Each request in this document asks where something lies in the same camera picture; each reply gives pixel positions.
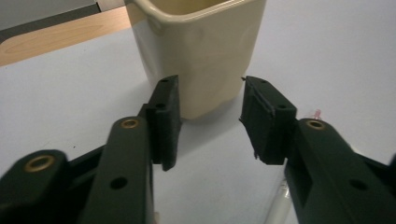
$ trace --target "wooden strip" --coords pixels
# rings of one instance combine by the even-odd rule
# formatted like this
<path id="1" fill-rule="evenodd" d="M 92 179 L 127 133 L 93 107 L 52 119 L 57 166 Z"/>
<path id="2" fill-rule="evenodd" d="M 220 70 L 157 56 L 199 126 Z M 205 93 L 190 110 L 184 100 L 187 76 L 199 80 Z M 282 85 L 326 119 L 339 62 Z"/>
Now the wooden strip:
<path id="1" fill-rule="evenodd" d="M 0 66 L 29 59 L 129 27 L 131 27 L 131 23 L 126 8 L 119 7 L 24 35 L 17 35 L 0 45 Z"/>

